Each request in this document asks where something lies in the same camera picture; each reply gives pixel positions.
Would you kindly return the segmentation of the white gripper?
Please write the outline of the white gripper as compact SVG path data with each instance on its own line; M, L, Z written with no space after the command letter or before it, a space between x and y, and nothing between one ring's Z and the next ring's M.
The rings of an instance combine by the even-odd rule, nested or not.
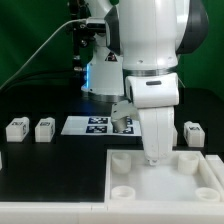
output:
M127 97L137 109L146 160L156 166L173 147L174 106L179 103L177 74L128 76L125 85Z

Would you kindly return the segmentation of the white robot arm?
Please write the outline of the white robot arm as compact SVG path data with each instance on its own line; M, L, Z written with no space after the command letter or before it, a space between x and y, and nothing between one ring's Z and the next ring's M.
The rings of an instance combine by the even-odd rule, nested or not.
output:
M145 157L156 165L173 147L179 103L178 57L194 52L208 34L202 0L85 0L86 26L95 33L82 91L114 103L111 121L140 122Z

